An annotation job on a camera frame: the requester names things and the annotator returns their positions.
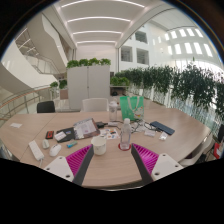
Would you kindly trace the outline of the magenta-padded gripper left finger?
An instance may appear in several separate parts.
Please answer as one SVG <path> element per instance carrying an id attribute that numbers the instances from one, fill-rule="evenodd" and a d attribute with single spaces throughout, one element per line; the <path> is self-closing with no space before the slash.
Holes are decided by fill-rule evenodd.
<path id="1" fill-rule="evenodd" d="M 58 156 L 45 170 L 81 186 L 93 155 L 93 146 L 88 145 L 67 157 Z"/>

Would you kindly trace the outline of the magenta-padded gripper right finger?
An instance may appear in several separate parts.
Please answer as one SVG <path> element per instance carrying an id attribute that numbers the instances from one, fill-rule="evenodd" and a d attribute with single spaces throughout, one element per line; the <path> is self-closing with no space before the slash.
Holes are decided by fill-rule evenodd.
<path id="1" fill-rule="evenodd" d="M 182 166 L 168 154 L 157 154 L 134 143 L 131 144 L 131 154 L 137 164 L 144 185 L 182 169 Z"/>

